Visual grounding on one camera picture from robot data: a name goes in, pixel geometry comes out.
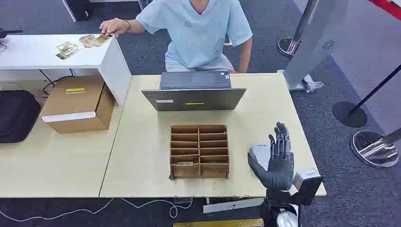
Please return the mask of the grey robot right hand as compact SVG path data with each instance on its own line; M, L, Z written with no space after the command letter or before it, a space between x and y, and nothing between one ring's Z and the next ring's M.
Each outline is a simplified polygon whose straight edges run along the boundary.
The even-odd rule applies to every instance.
M267 189L288 191L294 176L294 154L286 125L277 122L270 144L251 146L247 153L248 165Z

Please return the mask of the person's right hand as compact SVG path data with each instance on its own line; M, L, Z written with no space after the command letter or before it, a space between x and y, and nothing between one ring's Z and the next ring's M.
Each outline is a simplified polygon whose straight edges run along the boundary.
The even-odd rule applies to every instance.
M110 34L119 36L130 30L130 28L131 25L129 21L119 18L103 21L99 27L99 29L101 30L101 34L105 36L108 36Z

